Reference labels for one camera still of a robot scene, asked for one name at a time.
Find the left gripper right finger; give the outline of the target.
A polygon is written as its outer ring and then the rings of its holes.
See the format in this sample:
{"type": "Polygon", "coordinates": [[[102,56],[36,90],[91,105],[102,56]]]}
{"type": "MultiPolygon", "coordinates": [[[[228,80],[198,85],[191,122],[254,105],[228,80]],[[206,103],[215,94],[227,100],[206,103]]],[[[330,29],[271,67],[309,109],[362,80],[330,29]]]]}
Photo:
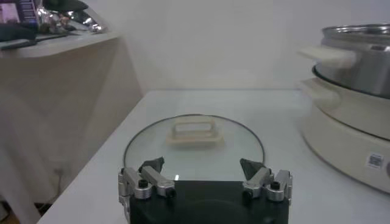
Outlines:
{"type": "Polygon", "coordinates": [[[276,174],[263,163],[241,158],[239,161],[246,180],[243,182],[243,200],[248,203],[262,195],[276,203],[292,200],[293,176],[288,170],[276,174]]]}

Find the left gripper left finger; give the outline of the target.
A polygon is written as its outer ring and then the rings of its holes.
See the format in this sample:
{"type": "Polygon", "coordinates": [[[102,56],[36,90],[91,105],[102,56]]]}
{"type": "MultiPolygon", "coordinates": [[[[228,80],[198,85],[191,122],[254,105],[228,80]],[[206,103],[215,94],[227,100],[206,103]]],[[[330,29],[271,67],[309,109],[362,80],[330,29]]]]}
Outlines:
{"type": "Polygon", "coordinates": [[[153,191],[163,198],[176,196],[173,180],[160,174],[165,161],[163,157],[142,163],[138,170],[123,167],[118,172],[119,202],[123,206],[124,215],[130,220],[130,199],[148,200],[153,191]]]}

